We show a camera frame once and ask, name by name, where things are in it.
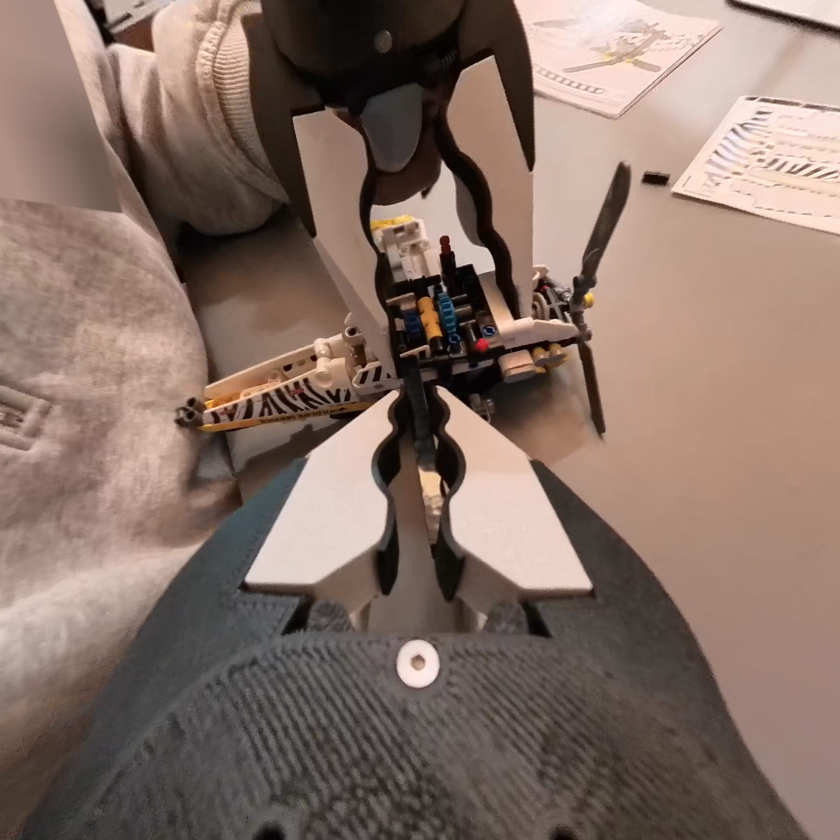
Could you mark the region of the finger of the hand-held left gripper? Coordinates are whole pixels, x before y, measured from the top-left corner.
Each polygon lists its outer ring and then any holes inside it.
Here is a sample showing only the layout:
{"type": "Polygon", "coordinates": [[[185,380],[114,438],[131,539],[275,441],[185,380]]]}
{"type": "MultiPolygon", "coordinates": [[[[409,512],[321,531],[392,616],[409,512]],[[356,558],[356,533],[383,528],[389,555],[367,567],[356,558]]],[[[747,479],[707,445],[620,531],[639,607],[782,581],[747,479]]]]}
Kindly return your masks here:
{"type": "Polygon", "coordinates": [[[373,245],[362,192],[369,160],[362,134],[330,110],[293,118],[316,229],[314,244],[383,373],[395,375],[389,317],[375,286],[380,252],[373,245]]]}
{"type": "Polygon", "coordinates": [[[456,182],[458,220],[489,253],[512,314],[532,312],[533,162],[523,149],[495,56],[462,69],[438,121],[441,156],[456,182]]]}

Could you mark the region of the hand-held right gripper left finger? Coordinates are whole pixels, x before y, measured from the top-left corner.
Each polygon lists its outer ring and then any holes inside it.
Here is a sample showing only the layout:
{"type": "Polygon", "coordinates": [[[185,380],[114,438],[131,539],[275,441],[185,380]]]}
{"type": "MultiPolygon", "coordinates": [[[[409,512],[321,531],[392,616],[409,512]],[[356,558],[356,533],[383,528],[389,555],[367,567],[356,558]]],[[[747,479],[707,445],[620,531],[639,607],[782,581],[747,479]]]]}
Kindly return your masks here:
{"type": "Polygon", "coordinates": [[[406,399],[392,392],[313,449],[245,575],[251,592],[341,604],[354,629],[389,595],[399,565],[396,504],[406,399]]]}

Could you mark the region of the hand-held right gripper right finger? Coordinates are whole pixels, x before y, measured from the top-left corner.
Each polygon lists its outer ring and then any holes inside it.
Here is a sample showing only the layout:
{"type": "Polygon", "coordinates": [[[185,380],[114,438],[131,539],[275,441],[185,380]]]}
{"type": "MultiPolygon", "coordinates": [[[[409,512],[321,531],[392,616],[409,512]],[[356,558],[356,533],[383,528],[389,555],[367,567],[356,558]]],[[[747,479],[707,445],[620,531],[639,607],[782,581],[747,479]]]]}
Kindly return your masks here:
{"type": "Polygon", "coordinates": [[[530,457],[439,385],[434,443],[434,568],[459,632],[498,605],[593,594],[530,457]]]}

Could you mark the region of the zebra striped lego airplane model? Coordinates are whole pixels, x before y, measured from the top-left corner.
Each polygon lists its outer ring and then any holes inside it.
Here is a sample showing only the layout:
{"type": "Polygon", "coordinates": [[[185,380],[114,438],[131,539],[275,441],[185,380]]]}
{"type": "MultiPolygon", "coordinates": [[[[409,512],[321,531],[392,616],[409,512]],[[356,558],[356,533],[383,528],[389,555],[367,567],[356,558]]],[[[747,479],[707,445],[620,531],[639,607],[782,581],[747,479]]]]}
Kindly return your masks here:
{"type": "Polygon", "coordinates": [[[205,433],[234,431],[310,417],[351,418],[403,384],[413,360],[423,383],[442,385],[489,418],[481,393],[562,364],[568,348],[581,359],[591,420],[606,432],[585,314],[594,302],[596,273],[627,204],[628,163],[617,165],[584,249],[580,273],[565,286],[535,266],[532,314],[515,319],[491,273],[457,261],[447,236],[434,245],[415,216],[375,219],[374,244],[392,281],[387,308],[394,323],[396,372],[386,370],[356,325],[208,385],[176,409],[175,421],[205,433]]]}

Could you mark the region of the lego instruction booklet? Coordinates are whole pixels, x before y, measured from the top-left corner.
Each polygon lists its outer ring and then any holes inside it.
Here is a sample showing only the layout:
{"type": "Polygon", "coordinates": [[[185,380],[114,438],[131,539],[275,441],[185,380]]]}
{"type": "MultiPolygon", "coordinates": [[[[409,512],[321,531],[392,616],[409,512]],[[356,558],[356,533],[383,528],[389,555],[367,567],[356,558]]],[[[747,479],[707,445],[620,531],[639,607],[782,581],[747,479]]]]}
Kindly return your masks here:
{"type": "Polygon", "coordinates": [[[636,1],[521,1],[534,91],[617,119],[720,32],[636,1]]]}

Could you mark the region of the person's left forearm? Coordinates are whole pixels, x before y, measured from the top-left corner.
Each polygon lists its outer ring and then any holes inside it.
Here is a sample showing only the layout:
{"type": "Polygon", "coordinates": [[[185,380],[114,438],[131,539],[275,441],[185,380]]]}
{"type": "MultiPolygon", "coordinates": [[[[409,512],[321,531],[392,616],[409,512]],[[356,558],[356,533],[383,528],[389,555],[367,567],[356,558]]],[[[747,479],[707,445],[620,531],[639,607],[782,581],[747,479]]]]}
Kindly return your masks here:
{"type": "Polygon", "coordinates": [[[154,19],[152,52],[104,52],[121,156],[167,240],[184,225],[207,236],[245,234],[287,203],[250,100],[244,22],[260,12],[260,2],[175,2],[154,19]]]}

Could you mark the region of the person's left hand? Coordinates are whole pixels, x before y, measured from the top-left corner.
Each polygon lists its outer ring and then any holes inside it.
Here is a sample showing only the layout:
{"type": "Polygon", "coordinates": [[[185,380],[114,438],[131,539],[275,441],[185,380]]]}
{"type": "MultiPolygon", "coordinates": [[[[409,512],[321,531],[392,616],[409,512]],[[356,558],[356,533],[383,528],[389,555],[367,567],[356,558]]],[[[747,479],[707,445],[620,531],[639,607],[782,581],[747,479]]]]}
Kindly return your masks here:
{"type": "Polygon", "coordinates": [[[435,135],[437,119],[434,108],[424,113],[416,149],[401,170],[387,171],[376,165],[374,204],[393,206],[417,194],[425,196],[433,189],[443,168],[435,135]]]}

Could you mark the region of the zebra sticker sheet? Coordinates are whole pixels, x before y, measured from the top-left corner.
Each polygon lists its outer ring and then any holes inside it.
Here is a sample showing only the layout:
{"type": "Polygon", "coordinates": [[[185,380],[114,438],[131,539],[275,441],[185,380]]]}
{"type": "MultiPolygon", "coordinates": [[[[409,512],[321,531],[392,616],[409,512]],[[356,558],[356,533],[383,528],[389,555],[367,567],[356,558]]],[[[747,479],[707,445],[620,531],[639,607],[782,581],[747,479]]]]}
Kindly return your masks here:
{"type": "Polygon", "coordinates": [[[671,193],[838,235],[838,106],[739,98],[671,193]]]}

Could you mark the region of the person's grey hoodie torso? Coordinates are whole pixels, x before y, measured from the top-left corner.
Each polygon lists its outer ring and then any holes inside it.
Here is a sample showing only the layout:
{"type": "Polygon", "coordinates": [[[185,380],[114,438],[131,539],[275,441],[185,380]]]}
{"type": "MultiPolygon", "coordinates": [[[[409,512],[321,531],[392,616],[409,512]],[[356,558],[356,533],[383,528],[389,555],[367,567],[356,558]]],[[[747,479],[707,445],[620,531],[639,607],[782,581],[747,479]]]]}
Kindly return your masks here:
{"type": "Polygon", "coordinates": [[[113,213],[2,207],[2,838],[79,738],[172,577],[226,513],[174,409],[206,380],[165,247],[113,213]]]}

